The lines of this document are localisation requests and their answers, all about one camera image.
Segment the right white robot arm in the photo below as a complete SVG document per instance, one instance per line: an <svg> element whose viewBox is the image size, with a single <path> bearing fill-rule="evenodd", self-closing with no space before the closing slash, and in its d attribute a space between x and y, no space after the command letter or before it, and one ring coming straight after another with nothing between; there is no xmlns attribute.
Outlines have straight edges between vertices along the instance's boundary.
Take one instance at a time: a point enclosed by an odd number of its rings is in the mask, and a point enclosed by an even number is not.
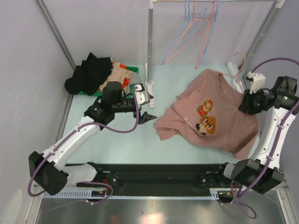
<svg viewBox="0 0 299 224"><path fill-rule="evenodd" d="M245 90L239 110L248 115L265 111L265 127L252 156L236 164L225 163L215 181L220 187L227 187L234 181L248 190L264 194L284 178L279 171L279 160L288 129L299 113L299 98L295 95L297 80L278 77L268 90L264 88L265 77L261 73L250 72L246 79L251 82L251 87Z"/></svg>

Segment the pink t shirt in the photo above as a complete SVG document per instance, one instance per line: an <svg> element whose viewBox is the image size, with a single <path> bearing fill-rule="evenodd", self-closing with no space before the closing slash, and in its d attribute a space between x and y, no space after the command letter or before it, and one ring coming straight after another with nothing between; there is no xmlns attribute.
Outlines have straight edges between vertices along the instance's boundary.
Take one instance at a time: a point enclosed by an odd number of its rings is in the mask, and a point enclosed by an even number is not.
<svg viewBox="0 0 299 224"><path fill-rule="evenodd" d="M222 73L206 69L177 96L154 128L160 140L180 134L193 145L247 159L260 125L257 116L239 110L243 97Z"/></svg>

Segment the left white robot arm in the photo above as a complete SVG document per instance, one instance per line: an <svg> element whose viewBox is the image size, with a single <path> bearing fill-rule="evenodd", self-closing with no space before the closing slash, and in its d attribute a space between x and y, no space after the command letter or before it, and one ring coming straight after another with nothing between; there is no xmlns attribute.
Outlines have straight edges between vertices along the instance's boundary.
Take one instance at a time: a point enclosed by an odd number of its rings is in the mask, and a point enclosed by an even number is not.
<svg viewBox="0 0 299 224"><path fill-rule="evenodd" d="M40 195L31 191L32 184L37 183L43 192L49 195L59 193L66 186L88 183L99 186L103 182L100 167L89 162L83 165L67 167L68 160L95 134L103 129L114 133L131 133L138 125L156 119L147 112L141 113L142 105L150 104L154 98L150 88L143 84L134 84L133 91L126 94L121 83L108 82L102 95L84 112L83 117L68 134L42 153L34 151L29 157L28 194L31 197ZM116 130L108 127L117 113L131 112L135 118L133 128Z"/></svg>

